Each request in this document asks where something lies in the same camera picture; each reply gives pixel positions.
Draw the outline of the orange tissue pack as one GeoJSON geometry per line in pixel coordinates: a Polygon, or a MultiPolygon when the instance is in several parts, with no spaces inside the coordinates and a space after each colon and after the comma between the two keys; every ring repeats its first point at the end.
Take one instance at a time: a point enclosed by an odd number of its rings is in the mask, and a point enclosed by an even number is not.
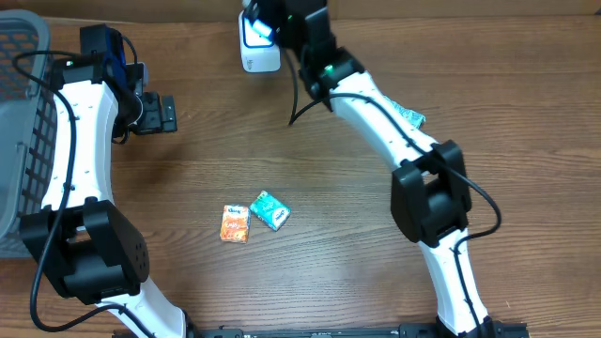
{"type": "Polygon", "coordinates": [[[251,215],[248,207],[225,205],[223,207],[220,239],[228,242],[247,243],[250,224],[251,215]]]}

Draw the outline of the light green tissue pack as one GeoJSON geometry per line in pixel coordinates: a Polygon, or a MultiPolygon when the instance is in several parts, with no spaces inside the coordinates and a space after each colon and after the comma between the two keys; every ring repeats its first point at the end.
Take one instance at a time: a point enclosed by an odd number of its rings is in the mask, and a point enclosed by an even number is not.
{"type": "Polygon", "coordinates": [[[385,96],[385,99],[415,129],[420,129],[426,122],[426,117],[424,115],[422,115],[421,113],[411,110],[411,109],[408,109],[408,108],[402,106],[401,104],[399,104],[398,102],[396,102],[395,100],[390,99],[387,96],[385,96]]]}

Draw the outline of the teal tissue pack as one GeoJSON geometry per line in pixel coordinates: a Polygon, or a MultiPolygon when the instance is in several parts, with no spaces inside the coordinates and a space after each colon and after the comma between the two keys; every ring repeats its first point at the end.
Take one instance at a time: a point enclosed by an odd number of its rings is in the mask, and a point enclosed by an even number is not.
{"type": "Polygon", "coordinates": [[[288,206],[266,191],[250,204],[250,210],[273,231],[278,231],[291,214],[288,206]]]}

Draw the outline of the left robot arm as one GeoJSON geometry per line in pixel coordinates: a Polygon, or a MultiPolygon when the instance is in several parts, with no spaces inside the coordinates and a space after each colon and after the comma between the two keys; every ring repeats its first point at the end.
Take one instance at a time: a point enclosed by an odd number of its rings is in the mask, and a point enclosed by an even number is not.
{"type": "Polygon", "coordinates": [[[111,184],[113,145],[176,131],[174,100],[146,91],[146,66],[114,28],[82,28],[80,46],[55,52],[43,82],[56,109],[53,168],[40,210],[20,229],[35,281],[90,315],[113,314],[133,337],[194,337],[189,316],[150,278],[145,239],[117,209],[111,184]]]}

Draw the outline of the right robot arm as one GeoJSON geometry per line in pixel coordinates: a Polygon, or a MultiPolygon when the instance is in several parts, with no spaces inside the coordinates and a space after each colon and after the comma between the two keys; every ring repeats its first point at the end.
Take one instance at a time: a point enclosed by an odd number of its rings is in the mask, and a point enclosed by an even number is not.
{"type": "Polygon", "coordinates": [[[314,104],[353,126],[392,172],[391,213],[424,255],[443,336],[488,337],[491,319],[470,266],[470,192],[463,154],[413,127],[378,90],[373,77],[337,44],[324,1],[243,2],[242,16],[260,35],[292,51],[314,104]]]}

